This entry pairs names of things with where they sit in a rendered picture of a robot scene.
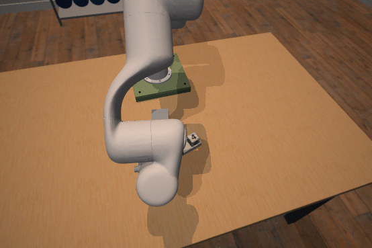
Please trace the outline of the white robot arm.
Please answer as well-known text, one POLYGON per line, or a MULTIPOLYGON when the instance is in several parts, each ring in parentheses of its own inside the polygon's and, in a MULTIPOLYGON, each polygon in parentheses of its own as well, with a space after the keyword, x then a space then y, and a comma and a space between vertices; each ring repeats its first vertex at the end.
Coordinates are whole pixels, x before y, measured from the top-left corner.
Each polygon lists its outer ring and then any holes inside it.
POLYGON ((171 78, 172 29, 200 17, 204 0, 123 0, 126 63, 105 97, 105 147, 115 163, 141 163, 136 191, 149 206, 164 206, 176 195, 187 132, 169 119, 169 109, 152 110, 151 120, 122 122, 128 90, 141 80, 162 84, 171 78))

